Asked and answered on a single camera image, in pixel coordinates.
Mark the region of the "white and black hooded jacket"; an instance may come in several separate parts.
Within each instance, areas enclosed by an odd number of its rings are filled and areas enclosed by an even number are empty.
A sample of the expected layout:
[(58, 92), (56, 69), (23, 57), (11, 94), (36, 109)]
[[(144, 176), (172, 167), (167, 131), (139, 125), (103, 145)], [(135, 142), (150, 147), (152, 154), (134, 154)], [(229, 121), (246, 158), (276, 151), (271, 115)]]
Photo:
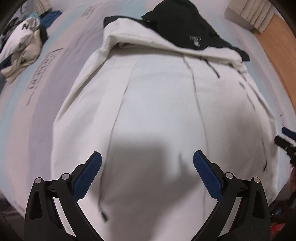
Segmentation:
[(104, 240), (190, 240), (216, 204), (196, 150), (238, 178), (259, 177), (268, 202), (289, 176), (273, 142), (280, 122), (251, 65), (229, 49), (183, 50), (135, 22), (156, 4), (96, 6), (96, 50), (53, 124), (52, 178), (102, 155), (79, 205)]

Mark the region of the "blue folded clothes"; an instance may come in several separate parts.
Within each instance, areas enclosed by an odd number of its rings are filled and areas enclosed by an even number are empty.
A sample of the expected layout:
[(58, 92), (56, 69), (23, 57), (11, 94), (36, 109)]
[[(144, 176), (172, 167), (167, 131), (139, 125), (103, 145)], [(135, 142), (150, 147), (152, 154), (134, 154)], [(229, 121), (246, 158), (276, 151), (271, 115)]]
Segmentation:
[(47, 11), (40, 15), (40, 25), (47, 29), (60, 15), (62, 15), (62, 11)]

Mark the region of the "colourful bags on floor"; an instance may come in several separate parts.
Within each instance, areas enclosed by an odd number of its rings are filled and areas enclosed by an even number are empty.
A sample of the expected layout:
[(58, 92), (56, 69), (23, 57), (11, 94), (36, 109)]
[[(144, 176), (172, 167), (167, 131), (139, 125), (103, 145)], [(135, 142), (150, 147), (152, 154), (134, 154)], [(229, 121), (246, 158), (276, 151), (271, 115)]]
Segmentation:
[(296, 241), (295, 200), (275, 200), (269, 206), (271, 221), (270, 240)]

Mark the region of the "wooden headboard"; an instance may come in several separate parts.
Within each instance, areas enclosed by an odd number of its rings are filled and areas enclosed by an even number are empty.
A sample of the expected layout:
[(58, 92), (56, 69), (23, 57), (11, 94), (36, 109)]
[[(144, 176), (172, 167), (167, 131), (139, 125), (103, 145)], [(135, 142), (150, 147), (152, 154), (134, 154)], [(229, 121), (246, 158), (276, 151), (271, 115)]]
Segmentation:
[(295, 108), (295, 36), (278, 15), (273, 15), (263, 33), (257, 30), (252, 32), (263, 47)]

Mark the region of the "right beige curtain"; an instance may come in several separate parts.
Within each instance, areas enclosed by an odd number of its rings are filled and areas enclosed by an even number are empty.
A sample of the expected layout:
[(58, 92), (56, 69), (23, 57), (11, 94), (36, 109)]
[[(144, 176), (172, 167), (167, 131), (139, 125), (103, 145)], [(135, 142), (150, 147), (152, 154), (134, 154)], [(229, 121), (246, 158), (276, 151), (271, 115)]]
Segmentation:
[(225, 18), (246, 30), (263, 33), (275, 14), (275, 7), (266, 0), (232, 0)]

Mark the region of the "beige folded garment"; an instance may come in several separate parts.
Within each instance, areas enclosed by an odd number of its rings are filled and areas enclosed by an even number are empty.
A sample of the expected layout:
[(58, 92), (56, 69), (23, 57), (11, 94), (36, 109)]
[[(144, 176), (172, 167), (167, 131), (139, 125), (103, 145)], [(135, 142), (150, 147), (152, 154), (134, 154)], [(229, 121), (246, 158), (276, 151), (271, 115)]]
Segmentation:
[(6, 78), (6, 82), (12, 83), (27, 68), (33, 64), (41, 52), (43, 44), (40, 37), (40, 30), (36, 30), (29, 44), (11, 56), (11, 65), (2, 69), (1, 74)]

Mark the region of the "black folded garment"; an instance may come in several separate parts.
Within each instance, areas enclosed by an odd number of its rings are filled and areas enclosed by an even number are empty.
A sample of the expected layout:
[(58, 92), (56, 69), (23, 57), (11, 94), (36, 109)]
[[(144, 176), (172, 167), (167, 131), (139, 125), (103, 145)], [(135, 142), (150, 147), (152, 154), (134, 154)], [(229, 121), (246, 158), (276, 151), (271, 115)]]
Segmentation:
[(42, 45), (44, 45), (46, 43), (46, 41), (48, 40), (48, 34), (47, 34), (46, 27), (43, 25), (40, 25), (38, 27), (38, 30), (40, 31), (40, 39), (41, 39)]

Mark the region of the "white printed shirt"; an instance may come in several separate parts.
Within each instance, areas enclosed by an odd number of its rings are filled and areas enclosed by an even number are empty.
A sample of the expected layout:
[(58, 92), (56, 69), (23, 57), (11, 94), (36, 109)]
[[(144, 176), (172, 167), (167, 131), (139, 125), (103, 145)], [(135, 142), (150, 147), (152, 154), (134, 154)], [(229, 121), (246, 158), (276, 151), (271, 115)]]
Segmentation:
[(1, 51), (1, 62), (15, 51), (24, 49), (31, 41), (34, 32), (40, 25), (40, 20), (30, 17), (21, 22), (11, 33)]

